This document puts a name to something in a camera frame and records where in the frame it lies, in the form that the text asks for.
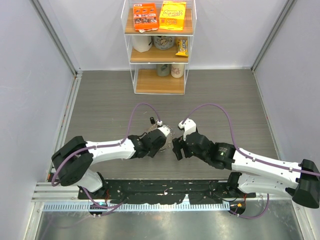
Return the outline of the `large keyring with many rings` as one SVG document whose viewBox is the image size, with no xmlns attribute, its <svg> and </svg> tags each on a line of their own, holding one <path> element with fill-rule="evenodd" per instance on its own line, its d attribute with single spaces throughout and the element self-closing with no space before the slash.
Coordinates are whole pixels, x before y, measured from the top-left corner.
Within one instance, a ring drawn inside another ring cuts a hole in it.
<svg viewBox="0 0 320 240">
<path fill-rule="evenodd" d="M 153 124 L 147 131 L 146 133 L 149 133 L 157 128 L 160 128 L 158 125 L 156 124 Z M 165 144 L 159 149 L 161 152 L 163 151 L 166 151 L 167 149 L 170 149 L 172 147 L 172 140 L 173 140 L 173 137 L 175 135 L 173 129 L 168 126 L 168 125 L 163 125 L 162 128 L 164 128 L 165 130 L 168 131 L 168 134 L 166 136 L 166 141 L 165 141 Z"/>
</svg>

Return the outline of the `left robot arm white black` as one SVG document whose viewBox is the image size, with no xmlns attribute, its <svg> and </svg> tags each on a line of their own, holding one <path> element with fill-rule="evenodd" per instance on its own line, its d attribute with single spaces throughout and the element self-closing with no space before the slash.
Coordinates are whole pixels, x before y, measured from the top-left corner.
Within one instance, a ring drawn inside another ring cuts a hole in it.
<svg viewBox="0 0 320 240">
<path fill-rule="evenodd" d="M 55 168 L 51 184 L 77 185 L 101 199 L 107 194 L 108 184 L 101 173 L 90 170 L 92 165 L 110 160 L 153 158 L 164 147 L 169 134 L 170 130 L 162 126 L 115 141 L 85 141 L 82 136 L 76 136 L 51 157 Z"/>
</svg>

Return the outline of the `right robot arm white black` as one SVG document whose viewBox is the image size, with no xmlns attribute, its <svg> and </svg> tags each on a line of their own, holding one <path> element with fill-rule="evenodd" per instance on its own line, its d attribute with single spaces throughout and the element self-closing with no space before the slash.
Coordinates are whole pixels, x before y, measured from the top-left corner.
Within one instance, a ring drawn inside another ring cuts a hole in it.
<svg viewBox="0 0 320 240">
<path fill-rule="evenodd" d="M 193 132 L 172 140 L 177 160 L 196 157 L 219 170 L 230 170 L 226 191 L 240 194 L 265 193 L 291 197 L 303 207 L 320 207 L 320 171 L 308 159 L 287 162 L 260 156 L 232 144 L 212 142 Z"/>
</svg>

